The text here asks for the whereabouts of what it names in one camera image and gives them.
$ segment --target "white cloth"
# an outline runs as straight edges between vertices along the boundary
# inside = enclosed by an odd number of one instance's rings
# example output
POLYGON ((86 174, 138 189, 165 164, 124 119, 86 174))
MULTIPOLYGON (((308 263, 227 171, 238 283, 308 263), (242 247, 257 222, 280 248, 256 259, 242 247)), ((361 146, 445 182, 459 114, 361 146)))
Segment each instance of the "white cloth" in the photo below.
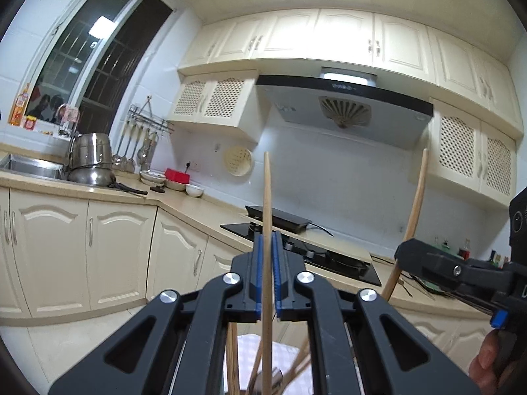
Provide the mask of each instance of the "white cloth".
MULTIPOLYGON (((260 336, 245 334, 238 336, 238 368, 240 373, 240 389, 247 389, 252 365, 255 362, 260 336)), ((290 368, 300 349, 282 343, 272 343, 272 366, 285 374, 290 368)), ((223 358, 223 388, 227 392, 227 363, 223 358)), ((284 395, 311 395, 313 393, 313 378, 311 367, 308 367, 285 390, 284 395)))

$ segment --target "red box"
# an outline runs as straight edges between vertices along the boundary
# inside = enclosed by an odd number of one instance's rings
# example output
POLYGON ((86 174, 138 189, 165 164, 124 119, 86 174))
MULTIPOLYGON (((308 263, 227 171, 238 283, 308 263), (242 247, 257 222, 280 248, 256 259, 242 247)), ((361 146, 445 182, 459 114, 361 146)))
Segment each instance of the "red box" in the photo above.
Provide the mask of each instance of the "red box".
POLYGON ((165 171, 165 177, 170 181, 175 181, 176 183, 188 184, 190 182, 190 175, 185 172, 175 171, 173 169, 167 169, 165 171))

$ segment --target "stainless steel sink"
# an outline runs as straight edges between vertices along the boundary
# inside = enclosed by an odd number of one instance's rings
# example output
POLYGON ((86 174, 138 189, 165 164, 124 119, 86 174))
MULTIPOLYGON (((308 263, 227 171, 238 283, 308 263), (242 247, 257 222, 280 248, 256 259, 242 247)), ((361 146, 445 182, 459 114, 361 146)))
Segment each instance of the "stainless steel sink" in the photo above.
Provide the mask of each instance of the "stainless steel sink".
POLYGON ((31 159, 17 154, 8 154, 0 161, 0 170, 47 179, 66 179, 62 166, 59 163, 31 159))

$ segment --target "floor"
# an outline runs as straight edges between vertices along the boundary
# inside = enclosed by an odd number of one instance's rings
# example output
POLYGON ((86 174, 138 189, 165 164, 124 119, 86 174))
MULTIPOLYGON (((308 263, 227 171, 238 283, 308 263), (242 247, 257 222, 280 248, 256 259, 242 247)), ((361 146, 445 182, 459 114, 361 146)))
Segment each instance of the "floor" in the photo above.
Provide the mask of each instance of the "floor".
POLYGON ((99 318, 41 327, 0 327, 20 370, 41 394, 143 306, 99 318))

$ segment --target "black stovetop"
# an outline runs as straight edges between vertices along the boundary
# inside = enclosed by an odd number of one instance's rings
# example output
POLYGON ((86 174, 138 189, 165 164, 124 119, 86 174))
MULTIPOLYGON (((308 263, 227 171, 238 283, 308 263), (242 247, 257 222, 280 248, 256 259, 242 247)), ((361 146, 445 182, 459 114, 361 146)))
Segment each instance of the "black stovetop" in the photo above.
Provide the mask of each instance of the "black stovetop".
MULTIPOLYGON (((255 232, 261 233, 262 226, 256 223, 224 224, 220 226, 231 233, 254 241, 255 232)), ((304 262, 339 275, 356 279, 357 281, 381 286, 377 272, 371 263, 365 263, 355 258, 342 255, 331 250, 316 247, 307 242, 289 237, 282 233, 285 250, 304 256, 304 262)))

